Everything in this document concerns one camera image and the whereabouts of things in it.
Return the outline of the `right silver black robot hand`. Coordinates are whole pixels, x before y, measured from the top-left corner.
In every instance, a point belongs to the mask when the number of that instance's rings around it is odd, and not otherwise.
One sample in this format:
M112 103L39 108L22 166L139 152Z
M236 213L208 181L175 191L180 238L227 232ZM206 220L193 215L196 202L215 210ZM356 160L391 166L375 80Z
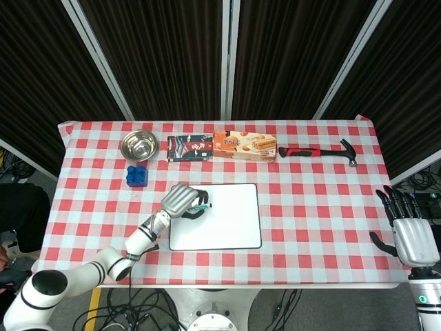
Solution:
M429 268L440 261L430 223L422 216L414 197L389 186L376 190L393 233L393 245L387 245L374 232L372 243L381 251L399 258L409 268Z

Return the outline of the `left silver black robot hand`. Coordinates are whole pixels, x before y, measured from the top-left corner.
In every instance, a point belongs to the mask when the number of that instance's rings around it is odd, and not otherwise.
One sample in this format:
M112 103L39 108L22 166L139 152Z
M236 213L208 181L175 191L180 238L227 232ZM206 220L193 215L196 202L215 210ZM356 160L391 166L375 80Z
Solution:
M198 205L208 203L208 192L177 183L162 199L161 207L172 219L184 218L195 220L205 213L204 210L188 212L196 199L198 200Z

